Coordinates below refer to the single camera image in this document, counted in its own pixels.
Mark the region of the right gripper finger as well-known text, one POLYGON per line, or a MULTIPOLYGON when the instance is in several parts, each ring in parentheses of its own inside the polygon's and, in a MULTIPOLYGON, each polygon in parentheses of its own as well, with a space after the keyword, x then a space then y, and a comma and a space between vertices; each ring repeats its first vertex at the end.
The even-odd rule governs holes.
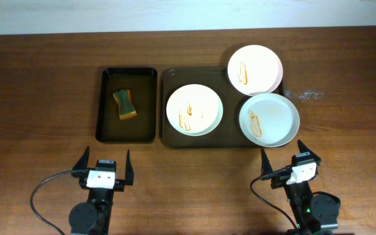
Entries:
POLYGON ((301 140, 298 140, 297 144, 300 153, 308 153, 311 155, 311 150, 301 140))
POLYGON ((272 175, 273 169, 264 148, 260 150, 260 153, 262 161, 260 179, 267 180, 272 175))

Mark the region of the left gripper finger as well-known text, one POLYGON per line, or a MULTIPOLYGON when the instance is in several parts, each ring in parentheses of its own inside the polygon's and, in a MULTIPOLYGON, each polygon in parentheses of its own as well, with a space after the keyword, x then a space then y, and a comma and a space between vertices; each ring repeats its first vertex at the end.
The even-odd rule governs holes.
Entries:
POLYGON ((126 163, 125 163, 125 184, 133 185, 134 183, 134 170, 131 163, 130 150, 127 150, 126 163))
POLYGON ((80 159, 76 162, 76 164, 73 166, 73 170, 86 170, 87 164, 89 160, 89 146, 86 147, 83 155, 80 157, 80 159))

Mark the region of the white plate tray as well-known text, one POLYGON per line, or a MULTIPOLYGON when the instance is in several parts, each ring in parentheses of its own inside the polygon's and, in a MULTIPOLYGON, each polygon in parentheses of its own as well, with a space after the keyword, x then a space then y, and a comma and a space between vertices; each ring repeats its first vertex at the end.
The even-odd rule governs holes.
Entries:
POLYGON ((202 136, 212 132, 223 118, 223 102, 211 88, 188 84, 177 88, 165 106, 166 118, 179 133, 202 136))

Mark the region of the green and orange sponge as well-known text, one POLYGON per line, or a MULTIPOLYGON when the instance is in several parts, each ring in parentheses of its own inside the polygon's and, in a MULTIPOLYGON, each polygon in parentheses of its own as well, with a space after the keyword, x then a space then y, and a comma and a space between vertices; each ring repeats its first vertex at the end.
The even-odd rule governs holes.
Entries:
POLYGON ((113 92, 113 98, 117 103, 120 120, 131 119, 137 116, 129 90, 122 89, 115 91, 113 92))

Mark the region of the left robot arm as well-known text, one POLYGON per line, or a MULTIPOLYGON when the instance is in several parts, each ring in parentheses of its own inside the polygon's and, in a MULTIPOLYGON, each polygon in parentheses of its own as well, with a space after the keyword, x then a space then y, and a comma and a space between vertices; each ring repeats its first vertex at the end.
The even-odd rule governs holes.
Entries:
POLYGON ((98 160, 94 168, 87 166, 89 148, 72 168, 71 175, 79 179, 82 189, 89 194, 85 202, 73 207, 69 213, 70 233, 73 235, 108 234, 114 193, 123 192, 134 181, 134 171, 130 153, 127 152, 125 178, 116 178, 117 163, 111 160, 98 160))

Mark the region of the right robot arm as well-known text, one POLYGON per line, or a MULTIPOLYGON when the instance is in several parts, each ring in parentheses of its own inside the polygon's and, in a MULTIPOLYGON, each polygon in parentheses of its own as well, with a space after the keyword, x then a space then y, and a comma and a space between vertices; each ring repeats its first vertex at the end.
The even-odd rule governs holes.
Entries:
POLYGON ((283 188, 294 219, 287 217, 293 228, 287 234, 332 234, 338 228, 337 218, 341 201, 330 193, 313 192, 309 181, 316 178, 321 158, 301 140, 299 153, 292 156, 291 164, 273 170, 266 152, 261 150, 260 180, 270 180, 271 188, 283 188))

